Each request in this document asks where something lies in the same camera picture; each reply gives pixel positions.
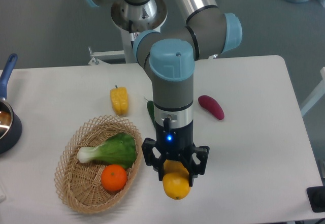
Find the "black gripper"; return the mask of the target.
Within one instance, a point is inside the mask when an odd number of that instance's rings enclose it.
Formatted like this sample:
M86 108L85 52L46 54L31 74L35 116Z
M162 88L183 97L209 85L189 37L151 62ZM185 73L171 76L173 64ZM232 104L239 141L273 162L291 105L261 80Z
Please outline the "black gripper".
M159 181L163 180L165 171L164 163L168 160L180 161L188 171L189 186L198 175L204 175L208 161L209 146L196 147L193 144L193 121L187 126L170 129L155 122L156 141L145 138L141 148L147 166L152 166L158 173ZM160 153L156 157L153 149Z

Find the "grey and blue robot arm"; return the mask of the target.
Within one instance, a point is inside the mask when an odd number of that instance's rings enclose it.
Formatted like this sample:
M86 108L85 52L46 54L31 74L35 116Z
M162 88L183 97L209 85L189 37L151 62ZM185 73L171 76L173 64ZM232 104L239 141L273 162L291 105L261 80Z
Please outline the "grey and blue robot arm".
M193 142L193 73L195 62L238 47L238 17L219 10L215 0L176 0L185 27L159 32L167 18L163 0L87 0L92 7L111 4L114 24L126 32L124 54L138 63L152 83L156 138L142 144L145 163L165 175L166 160L188 171L188 182L205 172L209 147Z

